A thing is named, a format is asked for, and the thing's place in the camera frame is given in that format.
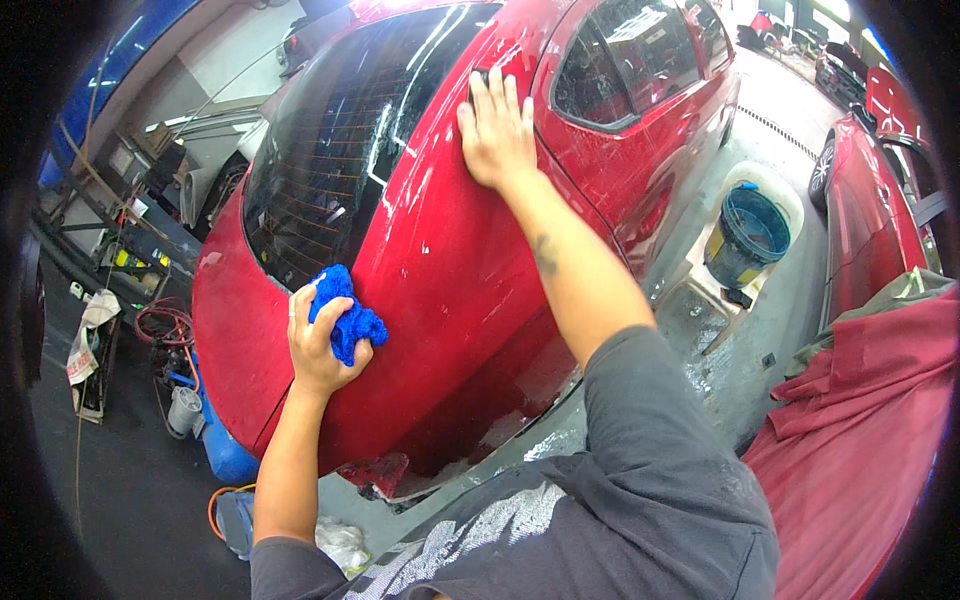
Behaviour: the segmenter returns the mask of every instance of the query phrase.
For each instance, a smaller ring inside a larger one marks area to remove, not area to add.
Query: bucket
[[[755,183],[743,183],[723,201],[704,263],[721,285],[738,290],[783,258],[788,248],[790,228],[783,215]]]

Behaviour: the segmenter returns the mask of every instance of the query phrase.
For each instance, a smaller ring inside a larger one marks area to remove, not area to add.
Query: black car
[[[820,53],[815,66],[817,87],[841,108],[866,104],[869,67],[853,50],[830,42]]]

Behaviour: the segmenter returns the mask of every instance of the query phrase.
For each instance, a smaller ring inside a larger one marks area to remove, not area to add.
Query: drainage grate
[[[745,113],[749,114],[750,116],[754,117],[754,118],[755,118],[757,121],[759,121],[760,123],[766,125],[767,127],[769,127],[770,129],[772,129],[773,131],[775,131],[775,132],[779,133],[780,135],[782,135],[783,138],[786,139],[786,141],[790,142],[791,144],[793,144],[793,145],[796,146],[797,148],[800,148],[801,150],[803,150],[803,151],[804,151],[804,154],[806,154],[807,156],[809,156],[810,158],[812,158],[814,161],[815,161],[817,158],[820,157],[820,155],[819,155],[818,153],[815,153],[815,152],[813,152],[812,150],[810,150],[809,148],[807,148],[804,144],[802,144],[802,143],[800,142],[799,139],[797,139],[796,137],[794,137],[793,135],[791,135],[787,130],[785,130],[783,127],[777,125],[776,123],[774,123],[774,122],[771,121],[770,119],[768,119],[768,118],[766,118],[766,117],[762,117],[762,116],[756,114],[755,112],[753,112],[752,110],[750,110],[749,108],[744,108],[744,107],[742,107],[742,106],[740,106],[740,105],[737,106],[737,109],[741,110],[742,112],[745,112]]]

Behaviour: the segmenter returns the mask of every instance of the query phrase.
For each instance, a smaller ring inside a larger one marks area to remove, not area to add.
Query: gray t-shirt
[[[753,473],[720,445],[662,336],[587,365],[589,452],[508,469],[353,581],[311,544],[253,549],[252,597],[770,598],[780,551]]]

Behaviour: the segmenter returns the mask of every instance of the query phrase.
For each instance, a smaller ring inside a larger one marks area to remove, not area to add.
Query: forearm tattoo
[[[552,277],[557,274],[557,249],[550,241],[550,236],[541,233],[534,241],[534,260],[537,262],[537,269],[540,276]]]

